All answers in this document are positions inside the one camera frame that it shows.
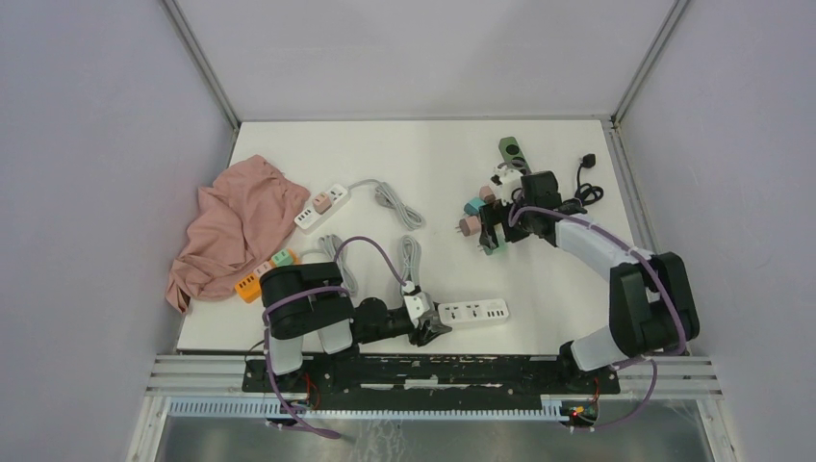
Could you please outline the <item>pink charger plug end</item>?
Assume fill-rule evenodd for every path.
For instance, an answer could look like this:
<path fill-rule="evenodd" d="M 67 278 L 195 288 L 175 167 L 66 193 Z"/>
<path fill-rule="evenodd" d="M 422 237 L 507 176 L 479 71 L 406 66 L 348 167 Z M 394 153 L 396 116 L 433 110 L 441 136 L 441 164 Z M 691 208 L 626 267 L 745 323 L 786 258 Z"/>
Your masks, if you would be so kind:
<path fill-rule="evenodd" d="M 479 189 L 478 197 L 485 204 L 493 204 L 497 200 L 496 195 L 490 186 L 482 186 Z"/>

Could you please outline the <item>teal usb charger plug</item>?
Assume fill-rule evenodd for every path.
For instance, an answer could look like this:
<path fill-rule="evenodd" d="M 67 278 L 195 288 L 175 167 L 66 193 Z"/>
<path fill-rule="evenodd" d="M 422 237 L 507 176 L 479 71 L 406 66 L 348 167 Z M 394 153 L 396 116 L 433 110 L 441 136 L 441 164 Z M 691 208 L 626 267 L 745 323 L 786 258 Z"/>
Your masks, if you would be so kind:
<path fill-rule="evenodd" d="M 485 205 L 486 202 L 483 199 L 481 199 L 480 197 L 474 197 L 465 203 L 463 211 L 465 215 L 468 217 L 477 216 L 479 214 L 480 209 Z"/>

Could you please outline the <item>pink charger plug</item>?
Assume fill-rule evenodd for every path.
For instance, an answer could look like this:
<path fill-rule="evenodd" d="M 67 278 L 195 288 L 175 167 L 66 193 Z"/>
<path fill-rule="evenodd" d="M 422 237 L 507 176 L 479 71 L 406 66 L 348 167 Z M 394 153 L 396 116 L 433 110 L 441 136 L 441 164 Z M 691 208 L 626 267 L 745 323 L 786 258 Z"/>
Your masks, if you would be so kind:
<path fill-rule="evenodd" d="M 478 216 L 461 218 L 458 221 L 457 229 L 465 237 L 479 235 L 482 230 L 481 220 Z"/>

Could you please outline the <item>green power strip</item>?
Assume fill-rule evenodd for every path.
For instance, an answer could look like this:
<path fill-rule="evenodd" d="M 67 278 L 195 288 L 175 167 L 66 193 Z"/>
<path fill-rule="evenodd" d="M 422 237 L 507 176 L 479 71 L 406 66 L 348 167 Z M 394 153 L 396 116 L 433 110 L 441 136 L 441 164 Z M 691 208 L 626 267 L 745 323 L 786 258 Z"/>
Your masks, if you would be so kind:
<path fill-rule="evenodd" d="M 528 174 L 530 172 L 528 162 L 515 137 L 500 139 L 498 142 L 498 151 L 504 166 L 515 168 L 522 174 Z"/>

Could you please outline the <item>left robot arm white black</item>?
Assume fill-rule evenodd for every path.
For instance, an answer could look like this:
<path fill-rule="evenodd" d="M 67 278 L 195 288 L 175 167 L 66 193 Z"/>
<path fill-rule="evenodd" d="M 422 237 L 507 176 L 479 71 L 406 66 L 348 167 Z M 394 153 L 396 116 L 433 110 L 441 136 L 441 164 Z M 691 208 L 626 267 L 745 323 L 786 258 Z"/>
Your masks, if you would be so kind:
<path fill-rule="evenodd" d="M 355 305 L 343 282 L 339 265 L 331 262 L 271 269 L 260 277 L 266 378 L 276 389 L 288 392 L 300 384 L 309 333 L 319 335 L 324 353 L 336 354 L 399 336 L 424 347 L 452 331 L 438 304 L 411 282 L 394 309 L 376 297 Z"/>

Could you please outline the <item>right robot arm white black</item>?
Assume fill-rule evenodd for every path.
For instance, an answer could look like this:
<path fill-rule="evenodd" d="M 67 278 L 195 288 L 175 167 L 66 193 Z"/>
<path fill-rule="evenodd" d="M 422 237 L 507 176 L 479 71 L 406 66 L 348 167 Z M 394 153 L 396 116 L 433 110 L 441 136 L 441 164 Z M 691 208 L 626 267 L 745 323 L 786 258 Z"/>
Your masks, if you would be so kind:
<path fill-rule="evenodd" d="M 656 254 L 599 225 L 576 199 L 563 199 L 553 172 L 496 167 L 478 211 L 479 245 L 491 255 L 502 244 L 535 236 L 561 249 L 608 284 L 604 326 L 561 346 L 558 385 L 579 393 L 595 371 L 622 369 L 653 355 L 680 355 L 700 333 L 687 271 L 673 252 Z"/>

